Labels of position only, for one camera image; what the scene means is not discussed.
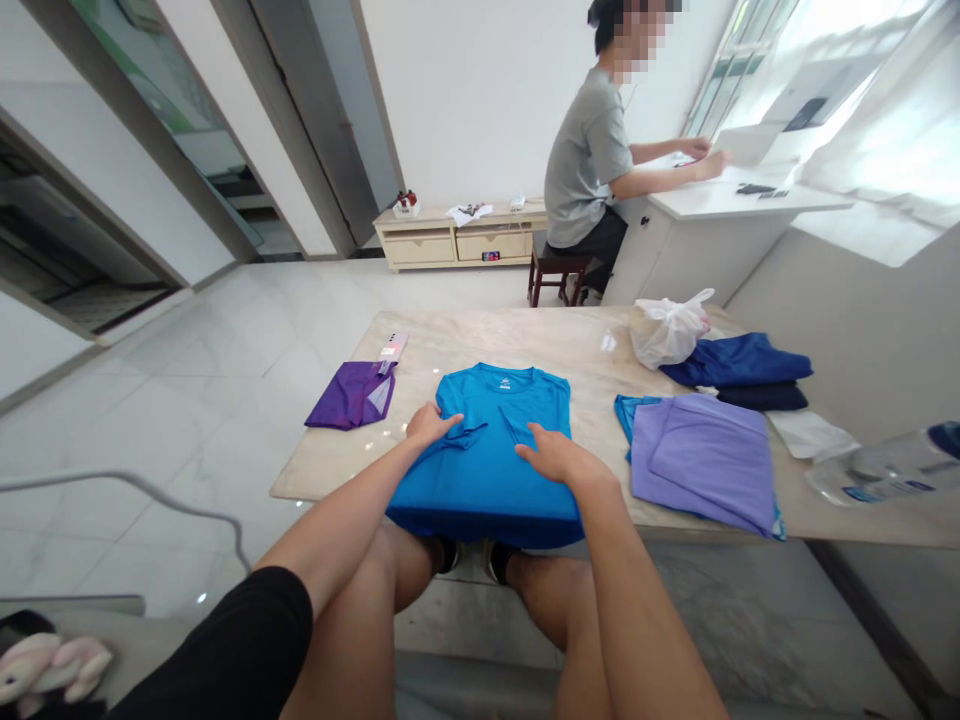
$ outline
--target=black pants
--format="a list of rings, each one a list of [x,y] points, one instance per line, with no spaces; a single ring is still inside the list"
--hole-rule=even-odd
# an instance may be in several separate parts
[[[573,247],[550,248],[557,255],[589,255],[600,261],[600,265],[586,274],[583,279],[585,287],[593,288],[603,293],[610,282],[613,266],[620,254],[620,246],[627,235],[629,226],[623,218],[608,205],[603,218],[594,226],[587,236]]]

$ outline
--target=hair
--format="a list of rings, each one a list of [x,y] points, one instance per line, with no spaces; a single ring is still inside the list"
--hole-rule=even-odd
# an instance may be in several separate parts
[[[680,12],[682,0],[666,0],[667,12]],[[625,12],[647,12],[647,0],[594,0],[587,12],[587,23],[597,29],[593,47],[599,55],[616,36],[617,26],[623,24]]]

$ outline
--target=white curtain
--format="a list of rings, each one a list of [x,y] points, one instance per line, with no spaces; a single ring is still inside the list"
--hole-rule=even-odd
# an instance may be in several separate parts
[[[931,0],[801,0],[756,74],[744,83],[721,129],[759,123],[804,65],[892,52],[930,4]]]
[[[805,184],[941,228],[960,222],[958,8],[957,0],[941,0],[923,17],[833,140],[807,162]]]

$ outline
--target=curtain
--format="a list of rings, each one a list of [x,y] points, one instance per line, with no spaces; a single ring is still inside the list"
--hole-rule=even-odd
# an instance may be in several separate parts
[[[960,3],[942,0],[878,71],[801,181],[897,208],[940,228],[960,222]]]

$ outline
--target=table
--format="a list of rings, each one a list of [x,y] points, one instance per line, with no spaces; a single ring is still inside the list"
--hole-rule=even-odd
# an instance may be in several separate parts
[[[853,207],[847,198],[799,185],[777,199],[736,193],[740,183],[777,186],[779,179],[728,168],[715,180],[620,203],[630,229],[603,305],[641,297],[683,302],[714,288],[713,301],[724,306],[800,213]]]
[[[407,421],[434,398],[444,374],[486,362],[531,365],[570,382],[573,439],[596,453],[620,478],[630,517],[644,537],[700,542],[766,542],[719,523],[635,499],[630,494],[629,443],[617,421],[617,394],[672,396],[688,392],[660,372],[641,366],[627,329],[630,308],[541,308],[456,313],[381,312],[351,359],[376,359],[391,332],[410,341],[396,370],[387,418],[349,432],[307,429],[271,490],[277,498],[320,500],[403,437]],[[709,307],[711,337],[742,334],[725,312]],[[319,397],[323,388],[311,388]],[[794,538],[849,540],[960,549],[960,523],[937,503],[904,500],[844,509],[817,495],[803,477],[808,461],[787,452],[773,427],[770,446],[777,494]]]
[[[510,203],[492,203],[493,212],[458,228],[447,216],[449,207],[425,207],[416,217],[397,218],[387,210],[373,221],[387,264],[401,270],[527,265],[533,250],[533,233],[547,229],[543,201],[527,202],[518,212]],[[498,252],[500,259],[484,260]]]

